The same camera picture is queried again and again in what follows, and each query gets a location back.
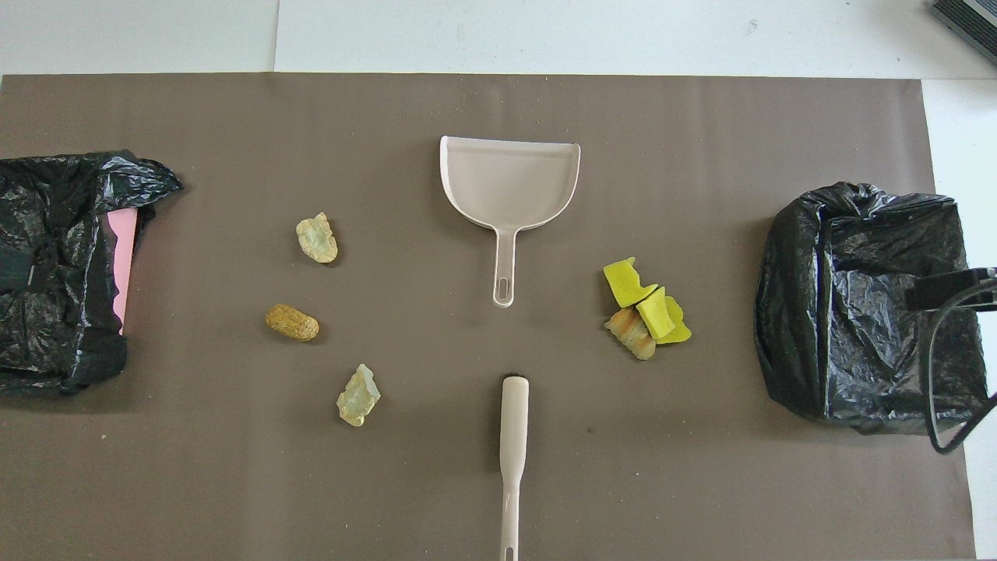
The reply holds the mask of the notched yellow sponge piece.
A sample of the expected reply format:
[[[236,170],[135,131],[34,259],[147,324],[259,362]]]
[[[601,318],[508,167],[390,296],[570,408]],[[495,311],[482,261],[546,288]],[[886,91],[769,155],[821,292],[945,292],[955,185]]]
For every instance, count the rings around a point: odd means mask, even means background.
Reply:
[[[620,309],[637,305],[660,287],[659,284],[642,284],[635,263],[635,256],[630,256],[602,267],[603,276]]]

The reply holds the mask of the orange striped trash lump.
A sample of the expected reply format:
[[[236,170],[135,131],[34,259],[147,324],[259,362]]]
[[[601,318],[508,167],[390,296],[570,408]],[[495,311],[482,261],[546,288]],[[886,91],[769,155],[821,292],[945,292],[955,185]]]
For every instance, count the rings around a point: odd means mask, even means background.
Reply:
[[[648,360],[655,355],[657,341],[633,306],[617,310],[603,326],[634,358]]]

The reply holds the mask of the beige handled black bristle brush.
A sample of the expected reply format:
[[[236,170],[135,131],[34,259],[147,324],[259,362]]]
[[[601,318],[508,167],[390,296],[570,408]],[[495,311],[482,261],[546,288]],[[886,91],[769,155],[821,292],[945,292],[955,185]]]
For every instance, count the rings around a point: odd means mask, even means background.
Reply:
[[[501,561],[519,561],[520,488],[526,469],[530,384],[520,374],[502,381],[499,466],[502,476]]]

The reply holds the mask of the beige plastic dustpan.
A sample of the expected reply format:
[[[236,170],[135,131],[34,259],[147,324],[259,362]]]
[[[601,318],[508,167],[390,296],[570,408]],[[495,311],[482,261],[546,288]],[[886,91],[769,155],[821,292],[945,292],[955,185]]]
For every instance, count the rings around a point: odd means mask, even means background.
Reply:
[[[559,216],[576,194],[578,143],[444,136],[439,174],[446,198],[460,214],[495,233],[492,302],[514,302],[516,238]]]

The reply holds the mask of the pale trash lump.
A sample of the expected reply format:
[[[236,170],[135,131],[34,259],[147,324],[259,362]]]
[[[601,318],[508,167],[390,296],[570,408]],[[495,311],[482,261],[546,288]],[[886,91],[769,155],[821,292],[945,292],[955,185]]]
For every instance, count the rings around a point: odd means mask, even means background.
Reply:
[[[326,213],[320,212],[311,219],[299,221],[295,226],[301,251],[314,262],[327,265],[338,257],[337,239],[331,230]]]
[[[352,427],[361,427],[382,397],[374,372],[360,363],[336,399],[339,418]]]

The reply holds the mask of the brown peanut shaped trash lump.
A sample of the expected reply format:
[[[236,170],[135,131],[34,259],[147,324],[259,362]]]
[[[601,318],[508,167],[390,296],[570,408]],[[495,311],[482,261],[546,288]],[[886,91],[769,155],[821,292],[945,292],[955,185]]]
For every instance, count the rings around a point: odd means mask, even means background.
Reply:
[[[265,312],[264,322],[271,330],[299,342],[314,340],[320,333],[315,317],[285,303],[277,303]]]

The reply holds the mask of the black bag lined bin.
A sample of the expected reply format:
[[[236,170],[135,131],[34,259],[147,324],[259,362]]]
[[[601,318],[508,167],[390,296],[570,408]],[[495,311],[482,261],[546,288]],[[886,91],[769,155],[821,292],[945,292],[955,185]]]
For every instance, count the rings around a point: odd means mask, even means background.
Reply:
[[[913,277],[967,270],[957,203],[837,182],[777,213],[754,334],[770,398],[865,436],[968,431],[997,408],[977,316],[912,312]]]

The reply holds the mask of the pink plastic bin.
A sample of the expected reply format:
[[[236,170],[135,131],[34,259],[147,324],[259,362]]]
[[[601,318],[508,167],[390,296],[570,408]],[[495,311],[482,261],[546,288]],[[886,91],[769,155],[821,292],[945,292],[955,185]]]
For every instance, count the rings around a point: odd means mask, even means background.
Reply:
[[[113,263],[114,285],[117,295],[114,297],[113,310],[120,320],[120,334],[124,333],[125,310],[129,296],[129,276],[134,259],[136,234],[138,234],[138,210],[126,207],[107,214],[107,221],[114,234]]]

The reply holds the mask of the black bag over pink bin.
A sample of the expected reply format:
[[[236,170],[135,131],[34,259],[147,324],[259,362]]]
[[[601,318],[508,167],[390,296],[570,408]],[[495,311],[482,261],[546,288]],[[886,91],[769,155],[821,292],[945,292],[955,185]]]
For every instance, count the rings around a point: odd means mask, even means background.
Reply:
[[[74,394],[127,363],[109,214],[182,190],[129,150],[0,159],[0,397]]]

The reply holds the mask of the dark ribbed device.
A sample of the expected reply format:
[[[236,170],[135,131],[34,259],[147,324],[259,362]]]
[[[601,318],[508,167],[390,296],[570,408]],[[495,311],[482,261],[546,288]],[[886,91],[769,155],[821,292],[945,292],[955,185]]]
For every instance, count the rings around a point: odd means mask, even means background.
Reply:
[[[929,12],[997,66],[997,0],[937,0]]]

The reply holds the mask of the brown paper table mat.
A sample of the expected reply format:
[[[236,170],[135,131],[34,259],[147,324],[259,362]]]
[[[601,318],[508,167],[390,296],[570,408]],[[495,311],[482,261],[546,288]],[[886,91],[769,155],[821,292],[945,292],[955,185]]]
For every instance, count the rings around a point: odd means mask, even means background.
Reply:
[[[444,136],[578,143],[516,238],[446,198]],[[930,192],[912,79],[6,76],[0,157],[131,150],[184,191],[132,269],[127,369],[0,399],[0,561],[498,561],[502,377],[530,381],[523,560],[974,555],[961,453],[768,397],[752,303],[809,189]],[[295,226],[324,212],[321,265]],[[692,336],[634,358],[602,267],[635,256]],[[299,342],[264,315],[315,317]],[[357,366],[382,397],[339,418]]]

